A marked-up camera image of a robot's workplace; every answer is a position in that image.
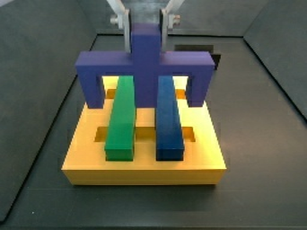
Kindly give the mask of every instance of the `black object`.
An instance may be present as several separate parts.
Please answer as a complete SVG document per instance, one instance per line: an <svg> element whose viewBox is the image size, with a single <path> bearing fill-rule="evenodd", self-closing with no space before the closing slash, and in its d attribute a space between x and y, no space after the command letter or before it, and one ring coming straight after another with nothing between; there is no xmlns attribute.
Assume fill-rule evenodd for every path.
<svg viewBox="0 0 307 230"><path fill-rule="evenodd" d="M216 64L215 70L218 70L220 54L214 53L214 45L175 45L175 51L207 51Z"/></svg>

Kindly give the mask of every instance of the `blue block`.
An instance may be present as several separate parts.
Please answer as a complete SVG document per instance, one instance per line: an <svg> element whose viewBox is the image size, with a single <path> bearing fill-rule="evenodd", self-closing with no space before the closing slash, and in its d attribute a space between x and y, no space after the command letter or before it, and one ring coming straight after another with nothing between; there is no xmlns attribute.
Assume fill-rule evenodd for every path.
<svg viewBox="0 0 307 230"><path fill-rule="evenodd" d="M159 77L156 108L156 159L182 161L184 152L183 129L171 76Z"/></svg>

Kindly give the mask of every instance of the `wooden block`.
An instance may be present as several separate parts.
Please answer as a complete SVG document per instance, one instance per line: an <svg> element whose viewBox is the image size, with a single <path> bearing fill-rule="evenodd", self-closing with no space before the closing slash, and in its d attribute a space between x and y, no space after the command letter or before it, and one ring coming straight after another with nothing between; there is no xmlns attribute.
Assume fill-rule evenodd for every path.
<svg viewBox="0 0 307 230"><path fill-rule="evenodd" d="M156 108L156 159L157 161L182 161L183 152L183 131L172 76L160 76Z"/></svg>
<svg viewBox="0 0 307 230"><path fill-rule="evenodd" d="M115 77L103 80L107 89L116 87ZM176 89L184 89L186 78L174 77L174 83ZM188 127L184 159L178 162L156 161L156 143L148 130L155 127L153 109L136 109L136 128L145 128L148 138L139 138L135 141L133 162L105 161L105 143L95 142L95 138L99 127L108 126L112 100L105 100L104 109L89 110L85 106L63 165L63 172L71 183L75 185L218 184L226 172L226 164L207 105L188 108L186 100L178 100L178 106L182 126Z"/></svg>
<svg viewBox="0 0 307 230"><path fill-rule="evenodd" d="M135 143L135 87L133 77L119 77L117 90L112 103L104 151L107 161L132 161Z"/></svg>

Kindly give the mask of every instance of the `green block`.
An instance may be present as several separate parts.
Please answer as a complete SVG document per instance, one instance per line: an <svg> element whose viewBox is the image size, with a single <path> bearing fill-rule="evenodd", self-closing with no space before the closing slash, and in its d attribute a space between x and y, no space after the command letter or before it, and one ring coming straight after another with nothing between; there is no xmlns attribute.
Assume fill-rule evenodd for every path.
<svg viewBox="0 0 307 230"><path fill-rule="evenodd" d="M133 160L135 124L133 77L120 76L112 102L112 114L104 146L107 161Z"/></svg>

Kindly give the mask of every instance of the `gray floor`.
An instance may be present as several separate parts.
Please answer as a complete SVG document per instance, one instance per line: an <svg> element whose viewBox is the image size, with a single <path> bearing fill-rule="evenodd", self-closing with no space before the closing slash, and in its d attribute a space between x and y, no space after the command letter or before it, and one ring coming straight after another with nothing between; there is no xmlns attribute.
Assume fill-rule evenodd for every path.
<svg viewBox="0 0 307 230"><path fill-rule="evenodd" d="M214 186L73 187L61 171L84 99L75 81L3 226L307 227L307 128L242 39L169 37L222 53L207 95L228 171ZM123 49L100 37L93 49Z"/></svg>

